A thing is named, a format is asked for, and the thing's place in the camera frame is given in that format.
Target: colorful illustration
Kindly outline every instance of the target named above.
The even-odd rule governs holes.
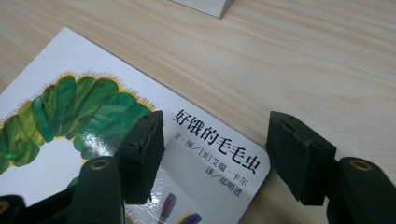
[[[40,147],[65,137],[81,158],[112,156],[153,105],[114,76],[66,72],[0,124],[0,174],[33,161]]]
[[[158,224],[162,224],[166,222],[166,219],[168,219],[169,215],[171,215],[171,212],[175,207],[175,204],[176,204],[176,196],[175,194],[170,193],[166,197],[165,202],[163,203],[163,210],[161,211],[160,220],[158,221]]]
[[[170,193],[163,203],[163,210],[161,211],[160,220],[157,224],[166,223],[166,220],[172,213],[173,208],[176,205],[176,196],[173,193]],[[197,224],[202,220],[201,216],[197,213],[190,214],[188,213],[184,216],[177,224]]]
[[[185,217],[183,217],[178,224],[197,224],[201,221],[201,216],[197,213],[194,214],[188,214]]]

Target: book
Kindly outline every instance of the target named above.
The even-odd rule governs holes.
[[[165,152],[151,201],[127,204],[127,222],[237,223],[268,175],[265,150],[68,28],[0,95],[0,195],[29,206],[66,189],[153,110]]]

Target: green caterpillar body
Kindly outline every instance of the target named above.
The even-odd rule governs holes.
[[[153,110],[115,77],[64,73],[0,125],[0,174],[30,163],[41,146],[61,137],[73,142],[82,159],[113,155],[136,122]]]

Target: white box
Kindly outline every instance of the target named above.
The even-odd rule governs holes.
[[[234,0],[171,0],[194,8],[214,17],[221,18]]]

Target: wooden table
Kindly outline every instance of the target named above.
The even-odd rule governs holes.
[[[396,183],[395,1],[236,0],[219,20],[166,0],[0,0],[0,92],[65,26],[262,146],[270,111],[289,113]],[[325,208],[272,171],[241,223],[327,223]]]

